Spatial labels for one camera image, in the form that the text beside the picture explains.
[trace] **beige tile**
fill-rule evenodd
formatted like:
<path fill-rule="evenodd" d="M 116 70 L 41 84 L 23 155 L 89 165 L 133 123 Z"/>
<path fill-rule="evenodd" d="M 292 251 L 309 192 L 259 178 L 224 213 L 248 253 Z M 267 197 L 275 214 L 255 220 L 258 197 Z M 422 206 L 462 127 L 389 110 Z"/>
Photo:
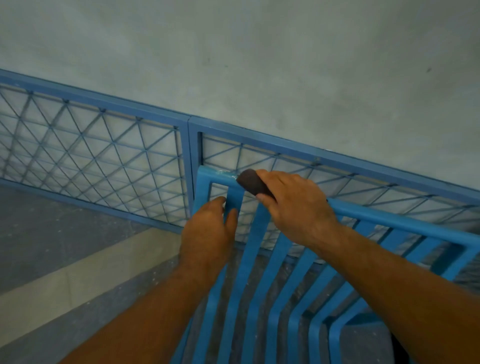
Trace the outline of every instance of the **beige tile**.
<path fill-rule="evenodd" d="M 65 269 L 0 296 L 0 347 L 72 309 Z"/>
<path fill-rule="evenodd" d="M 180 235 L 149 229 L 66 267 L 73 307 L 178 254 Z"/>

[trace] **forearm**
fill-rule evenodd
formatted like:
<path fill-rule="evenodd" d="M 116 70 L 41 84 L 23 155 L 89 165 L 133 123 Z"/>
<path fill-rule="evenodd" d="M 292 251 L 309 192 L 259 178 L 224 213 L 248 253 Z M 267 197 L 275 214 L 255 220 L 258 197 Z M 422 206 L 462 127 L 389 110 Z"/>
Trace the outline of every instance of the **forearm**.
<path fill-rule="evenodd" d="M 480 302 L 350 228 L 316 252 L 365 299 L 421 364 L 471 363 L 479 355 Z"/>
<path fill-rule="evenodd" d="M 212 284 L 198 269 L 179 265 L 62 363 L 167 363 Z"/>

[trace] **brown sanding block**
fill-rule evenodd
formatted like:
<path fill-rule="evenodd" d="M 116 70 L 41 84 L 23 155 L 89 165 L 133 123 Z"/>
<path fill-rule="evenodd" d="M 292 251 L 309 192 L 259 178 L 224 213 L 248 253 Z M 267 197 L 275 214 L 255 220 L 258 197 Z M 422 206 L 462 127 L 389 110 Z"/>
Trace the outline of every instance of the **brown sanding block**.
<path fill-rule="evenodd" d="M 273 193 L 268 189 L 262 179 L 258 177 L 257 172 L 252 169 L 244 170 L 240 173 L 237 177 L 237 182 L 254 196 L 257 196 L 258 194 L 266 194 L 275 200 Z"/>

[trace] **gray wall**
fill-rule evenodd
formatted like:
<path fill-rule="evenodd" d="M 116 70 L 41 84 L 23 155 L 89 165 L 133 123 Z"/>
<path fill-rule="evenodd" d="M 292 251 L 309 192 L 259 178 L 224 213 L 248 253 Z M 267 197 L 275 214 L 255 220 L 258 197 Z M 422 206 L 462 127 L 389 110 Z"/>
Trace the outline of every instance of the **gray wall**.
<path fill-rule="evenodd" d="M 2 0 L 0 68 L 480 189 L 478 0 Z"/>

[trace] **chair backrest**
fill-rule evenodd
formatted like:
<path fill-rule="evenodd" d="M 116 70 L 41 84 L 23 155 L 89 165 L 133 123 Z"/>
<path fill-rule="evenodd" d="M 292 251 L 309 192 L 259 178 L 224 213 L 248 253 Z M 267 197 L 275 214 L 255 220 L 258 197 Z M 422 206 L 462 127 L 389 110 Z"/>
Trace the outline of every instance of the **chair backrest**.
<path fill-rule="evenodd" d="M 240 211 L 245 191 L 236 180 L 236 176 L 200 167 L 197 174 L 195 190 L 194 212 L 209 200 L 213 183 L 228 187 L 226 213 L 232 208 Z M 360 234 L 376 237 L 377 242 L 385 249 L 398 251 L 399 247 L 407 246 L 402 252 L 405 259 L 420 263 L 435 250 L 438 254 L 431 264 L 430 269 L 448 280 L 453 280 L 468 262 L 480 252 L 480 236 L 462 231 L 448 230 L 430 223 L 398 216 L 395 214 L 374 210 L 334 199 L 329 200 L 339 220 L 346 217 L 353 221 L 353 228 Z M 270 214 L 259 205 L 253 218 L 248 241 L 246 243 L 240 266 L 235 277 L 228 308 L 225 315 L 224 327 L 217 357 L 218 364 L 227 364 L 232 346 L 235 322 L 240 305 L 240 300 L 245 286 L 254 266 L 261 243 L 270 222 Z M 255 342 L 257 340 L 257 319 L 259 308 L 264 301 L 267 291 L 272 285 L 277 272 L 288 255 L 292 246 L 283 234 L 280 234 L 269 257 L 268 264 L 258 282 L 256 291 L 249 303 L 245 324 L 241 362 L 253 362 Z M 302 282 L 309 269 L 318 259 L 310 249 L 305 249 L 298 258 L 294 269 L 270 308 L 266 327 L 265 363 L 277 363 L 277 330 L 280 313 L 286 306 L 292 294 Z M 204 363 L 209 345 L 212 327 L 216 316 L 217 304 L 220 300 L 220 291 L 225 280 L 226 268 L 220 273 L 215 285 L 210 291 L 206 310 L 203 316 L 200 334 L 195 344 L 192 363 Z M 287 359 L 288 363 L 297 363 L 299 357 L 299 322 L 302 315 L 313 301 L 322 293 L 332 279 L 337 275 L 335 270 L 325 264 L 313 284 L 302 295 L 296 306 L 291 310 L 288 319 L 287 332 Z M 368 323 L 372 315 L 360 315 L 368 308 L 367 303 L 360 297 L 355 297 L 348 305 L 332 318 L 331 314 L 352 296 L 353 287 L 347 282 L 342 282 L 322 305 L 313 313 L 309 324 L 308 352 L 310 363 L 320 363 L 320 326 L 327 324 L 328 349 L 331 363 L 341 363 L 340 333 L 347 324 Z M 191 323 L 187 327 L 182 340 L 172 358 L 172 364 L 181 363 L 186 340 Z"/>

